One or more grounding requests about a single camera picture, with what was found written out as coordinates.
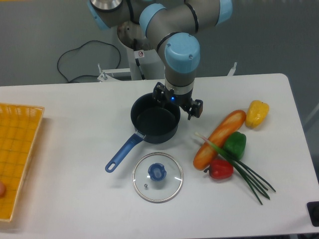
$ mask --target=bell pepper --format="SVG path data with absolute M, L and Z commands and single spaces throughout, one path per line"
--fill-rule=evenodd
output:
M 209 176 L 213 179 L 225 179 L 233 174 L 234 167 L 226 160 L 215 158 L 211 160 L 209 167 L 204 170 L 204 173 L 207 171 L 209 171 Z
M 223 149 L 240 160 L 244 156 L 246 135 L 238 131 L 233 132 L 226 140 Z
M 252 101 L 250 103 L 245 125 L 249 128 L 255 128 L 261 124 L 269 111 L 269 105 L 261 101 Z

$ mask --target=saucepan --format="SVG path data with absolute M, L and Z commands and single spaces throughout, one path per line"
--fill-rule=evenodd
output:
M 113 172 L 132 148 L 142 141 L 163 143 L 171 139 L 177 131 L 179 119 L 179 106 L 173 103 L 163 105 L 153 99 L 152 93 L 138 98 L 131 109 L 131 121 L 136 132 L 106 165 L 105 170 Z

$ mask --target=black object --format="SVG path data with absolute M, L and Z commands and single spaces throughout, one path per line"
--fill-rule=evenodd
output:
M 319 227 L 319 202 L 309 202 L 307 203 L 307 208 L 311 223 L 315 227 Z
M 73 78 L 72 80 L 68 80 L 68 78 L 66 78 L 66 76 L 65 76 L 65 75 L 60 71 L 60 69 L 59 69 L 60 60 L 61 60 L 61 58 L 62 58 L 65 54 L 67 54 L 67 53 L 69 53 L 69 52 L 71 52 L 71 51 L 80 50 L 83 46 L 85 46 L 85 45 L 87 45 L 87 44 L 89 44 L 89 43 L 102 43 L 102 44 L 105 44 L 105 45 L 112 46 L 114 49 L 116 49 L 117 52 L 118 52 L 118 54 L 119 54 L 119 61 L 118 61 L 117 65 L 116 65 L 115 69 L 117 69 L 117 68 L 119 67 L 119 65 L 120 65 L 120 63 L 121 63 L 121 53 L 120 53 L 120 50 L 119 50 L 115 45 L 112 45 L 112 44 L 107 43 L 107 42 L 104 42 L 104 41 L 91 40 L 91 41 L 85 42 L 82 46 L 79 46 L 78 48 L 71 49 L 71 50 L 68 50 L 68 51 L 64 52 L 64 53 L 59 57 L 56 67 L 57 67 L 58 72 L 61 74 L 61 76 L 63 76 L 63 78 L 67 81 L 67 83 L 79 83 L 79 82 L 77 82 L 77 81 L 75 81 L 75 80 L 77 80 L 77 79 L 79 79 L 79 78 L 82 78 L 82 77 L 95 77 L 95 78 L 99 77 L 99 75 L 81 75 L 81 76 L 77 76 L 77 77 Z
M 163 143 L 174 136 L 180 119 L 180 109 L 172 103 L 161 103 L 152 93 L 141 96 L 131 109 L 131 121 L 136 132 L 106 165 L 105 171 L 113 172 L 132 148 L 143 140 Z
M 203 112 L 203 101 L 191 98 L 192 90 L 184 95 L 176 95 L 173 90 L 168 90 L 161 82 L 157 82 L 153 90 L 153 98 L 159 102 L 171 102 L 180 106 L 188 113 L 188 120 L 192 116 L 199 118 Z

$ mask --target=yellow basket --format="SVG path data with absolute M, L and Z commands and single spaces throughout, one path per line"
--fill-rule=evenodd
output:
M 10 222 L 26 174 L 44 107 L 0 103 L 0 221 Z

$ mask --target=red bell pepper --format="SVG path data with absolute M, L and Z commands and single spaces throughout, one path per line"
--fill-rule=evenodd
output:
M 207 171 L 209 171 L 209 175 L 213 179 L 225 179 L 233 174 L 234 167 L 226 160 L 215 158 L 211 160 L 209 167 L 204 170 L 204 173 Z

